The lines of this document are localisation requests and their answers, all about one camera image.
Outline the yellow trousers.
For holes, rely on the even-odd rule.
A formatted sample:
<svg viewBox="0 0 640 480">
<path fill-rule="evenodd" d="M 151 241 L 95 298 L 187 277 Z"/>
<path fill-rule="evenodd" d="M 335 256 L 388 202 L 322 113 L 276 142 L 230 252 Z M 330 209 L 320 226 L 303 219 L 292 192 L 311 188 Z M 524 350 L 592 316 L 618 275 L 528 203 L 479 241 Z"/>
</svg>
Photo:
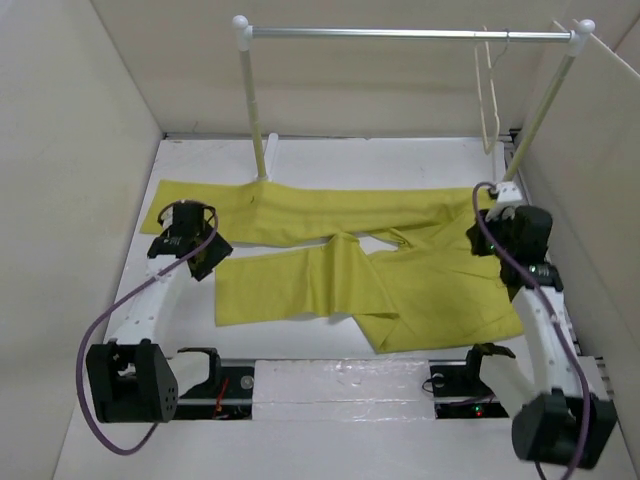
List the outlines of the yellow trousers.
<svg viewBox="0 0 640 480">
<path fill-rule="evenodd" d="M 270 248 L 217 268 L 219 326 L 345 314 L 379 353 L 496 342 L 523 331 L 498 260 L 474 256 L 466 235 L 475 210 L 491 206 L 486 194 L 163 180 L 141 232 L 159 233 L 165 208 L 184 199 L 213 206 L 228 242 Z"/>
</svg>

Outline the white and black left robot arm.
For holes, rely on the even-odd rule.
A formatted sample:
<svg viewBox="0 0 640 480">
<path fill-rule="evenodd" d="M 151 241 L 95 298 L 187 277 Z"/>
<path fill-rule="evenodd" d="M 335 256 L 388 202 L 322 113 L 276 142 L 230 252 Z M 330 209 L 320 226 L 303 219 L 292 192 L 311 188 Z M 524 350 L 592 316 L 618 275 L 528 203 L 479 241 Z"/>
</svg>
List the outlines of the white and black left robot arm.
<svg viewBox="0 0 640 480">
<path fill-rule="evenodd" d="M 208 277 L 232 247 L 218 233 L 217 213 L 210 205 L 173 202 L 157 221 L 161 232 L 147 251 L 143 288 L 128 300 L 122 324 L 86 355 L 101 423 L 166 423 L 190 390 L 208 397 L 222 387 L 215 348 L 169 349 L 165 336 L 184 288 Z"/>
</svg>

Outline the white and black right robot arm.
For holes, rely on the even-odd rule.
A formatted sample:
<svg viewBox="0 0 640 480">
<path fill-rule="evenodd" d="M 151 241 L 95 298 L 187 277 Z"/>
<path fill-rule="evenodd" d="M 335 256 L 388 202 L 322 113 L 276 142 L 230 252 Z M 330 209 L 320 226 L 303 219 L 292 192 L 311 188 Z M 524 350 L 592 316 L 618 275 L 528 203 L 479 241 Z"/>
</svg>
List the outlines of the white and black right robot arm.
<svg viewBox="0 0 640 480">
<path fill-rule="evenodd" d="M 500 279 L 523 325 L 533 369 L 527 378 L 508 348 L 476 344 L 468 352 L 462 381 L 473 393 L 489 389 L 511 418 L 518 459 L 536 466 L 593 469 L 617 423 L 610 400 L 592 390 L 562 314 L 564 285 L 548 261 L 553 225 L 549 212 L 530 206 L 476 209 L 467 231 L 476 256 L 500 260 Z"/>
</svg>

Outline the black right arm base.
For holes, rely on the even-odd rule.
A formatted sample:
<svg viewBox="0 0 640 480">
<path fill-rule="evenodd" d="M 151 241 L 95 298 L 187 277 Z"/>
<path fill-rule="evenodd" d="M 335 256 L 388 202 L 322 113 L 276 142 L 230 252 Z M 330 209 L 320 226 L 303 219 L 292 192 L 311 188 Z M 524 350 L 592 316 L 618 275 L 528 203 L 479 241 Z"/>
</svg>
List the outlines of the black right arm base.
<svg viewBox="0 0 640 480">
<path fill-rule="evenodd" d="M 435 401 L 437 419 L 507 418 L 493 391 L 480 380 L 481 362 L 489 356 L 515 359 L 507 347 L 475 344 L 463 360 L 430 360 L 429 375 L 422 389 Z"/>
</svg>

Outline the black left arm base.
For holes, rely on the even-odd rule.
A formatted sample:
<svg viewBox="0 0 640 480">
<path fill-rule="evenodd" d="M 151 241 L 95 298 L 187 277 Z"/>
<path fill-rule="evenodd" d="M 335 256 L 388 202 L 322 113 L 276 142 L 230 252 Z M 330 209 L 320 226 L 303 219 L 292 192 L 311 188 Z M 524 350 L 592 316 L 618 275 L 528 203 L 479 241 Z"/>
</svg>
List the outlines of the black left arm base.
<svg viewBox="0 0 640 480">
<path fill-rule="evenodd" d="M 179 392 L 174 420 L 252 418 L 253 360 L 223 360 L 215 348 L 184 348 L 169 365 Z"/>
</svg>

